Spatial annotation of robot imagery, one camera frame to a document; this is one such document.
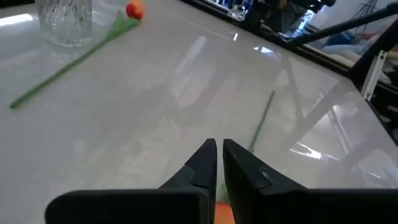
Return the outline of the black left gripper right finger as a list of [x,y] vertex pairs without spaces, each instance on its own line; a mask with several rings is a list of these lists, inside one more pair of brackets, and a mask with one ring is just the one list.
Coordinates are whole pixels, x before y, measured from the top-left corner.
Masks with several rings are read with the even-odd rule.
[[236,223],[397,224],[397,190],[308,189],[232,139],[223,141],[223,164]]

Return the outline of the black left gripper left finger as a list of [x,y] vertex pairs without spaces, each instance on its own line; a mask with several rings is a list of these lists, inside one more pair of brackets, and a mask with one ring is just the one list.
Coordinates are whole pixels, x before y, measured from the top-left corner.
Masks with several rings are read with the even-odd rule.
[[217,146],[207,139],[157,189],[76,190],[45,209],[46,223],[214,223]]

